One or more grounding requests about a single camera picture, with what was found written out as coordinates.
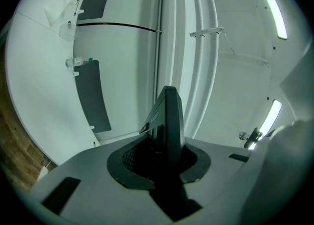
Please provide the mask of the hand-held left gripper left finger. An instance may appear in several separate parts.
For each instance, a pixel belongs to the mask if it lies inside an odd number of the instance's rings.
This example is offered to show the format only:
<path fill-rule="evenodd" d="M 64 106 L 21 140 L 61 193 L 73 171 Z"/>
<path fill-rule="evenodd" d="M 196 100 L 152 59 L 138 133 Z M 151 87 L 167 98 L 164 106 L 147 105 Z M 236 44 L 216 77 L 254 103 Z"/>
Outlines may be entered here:
<path fill-rule="evenodd" d="M 169 225 L 172 220 L 146 190 L 127 189 L 107 170 L 107 159 L 115 150 L 137 137 L 98 146 L 78 153 L 38 181 L 30 191 L 43 202 L 66 177 L 80 183 L 60 215 L 80 225 Z"/>

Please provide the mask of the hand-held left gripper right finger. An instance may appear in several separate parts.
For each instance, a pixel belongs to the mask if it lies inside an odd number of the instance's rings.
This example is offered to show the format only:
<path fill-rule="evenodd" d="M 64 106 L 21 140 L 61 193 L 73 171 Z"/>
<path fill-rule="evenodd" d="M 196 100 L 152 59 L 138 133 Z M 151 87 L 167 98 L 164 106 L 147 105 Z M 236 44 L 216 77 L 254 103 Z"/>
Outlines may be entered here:
<path fill-rule="evenodd" d="M 248 190 L 241 183 L 246 180 L 241 169 L 246 163 L 230 156 L 249 157 L 245 148 L 230 147 L 186 139 L 188 145 L 203 150 L 210 158 L 210 167 L 197 182 L 185 184 L 187 196 L 201 205 L 201 209 L 178 221 L 179 225 L 237 225 Z"/>

